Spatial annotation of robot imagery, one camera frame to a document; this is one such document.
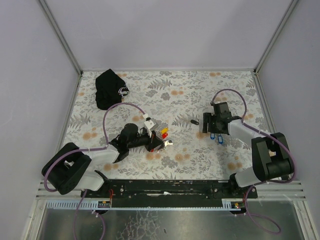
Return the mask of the key with black cap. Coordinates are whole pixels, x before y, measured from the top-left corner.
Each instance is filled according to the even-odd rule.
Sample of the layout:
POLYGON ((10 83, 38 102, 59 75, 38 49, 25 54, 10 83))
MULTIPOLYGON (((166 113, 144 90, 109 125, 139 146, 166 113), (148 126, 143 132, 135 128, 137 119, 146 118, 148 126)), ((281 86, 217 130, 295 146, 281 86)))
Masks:
POLYGON ((196 121, 196 120, 194 120, 194 119, 192 119, 190 122, 191 122, 192 124, 194 124, 194 125, 197 125, 197 126, 200 124, 198 121, 196 121))

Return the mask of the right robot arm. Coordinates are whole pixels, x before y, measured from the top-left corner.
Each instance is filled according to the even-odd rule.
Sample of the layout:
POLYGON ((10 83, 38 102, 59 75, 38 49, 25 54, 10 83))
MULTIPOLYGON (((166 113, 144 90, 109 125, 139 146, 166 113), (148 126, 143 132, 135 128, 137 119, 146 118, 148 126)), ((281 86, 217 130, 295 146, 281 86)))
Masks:
POLYGON ((244 188, 292 175, 294 161, 286 137, 280 133, 265 133, 246 124, 240 116, 233 116, 226 102, 213 103, 213 113, 203 113, 203 133, 223 142, 222 135, 241 140, 251 148, 252 166, 229 177, 233 187, 244 188))

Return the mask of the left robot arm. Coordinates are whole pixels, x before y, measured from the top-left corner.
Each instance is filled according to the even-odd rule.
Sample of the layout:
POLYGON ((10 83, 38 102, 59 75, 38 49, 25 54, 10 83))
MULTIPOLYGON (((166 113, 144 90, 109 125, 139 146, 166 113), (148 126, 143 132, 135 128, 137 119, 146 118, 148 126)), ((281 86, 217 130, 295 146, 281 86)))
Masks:
POLYGON ((127 123, 120 134, 108 146, 95 149, 80 149, 73 142, 67 143, 43 167, 41 174, 53 188, 47 191, 66 195, 75 188, 97 191, 106 177, 93 168, 104 164, 115 164, 124 160, 130 149, 144 146, 150 153, 172 145, 171 140, 164 141, 149 129, 154 123, 149 120, 144 127, 138 128, 134 123, 127 123))

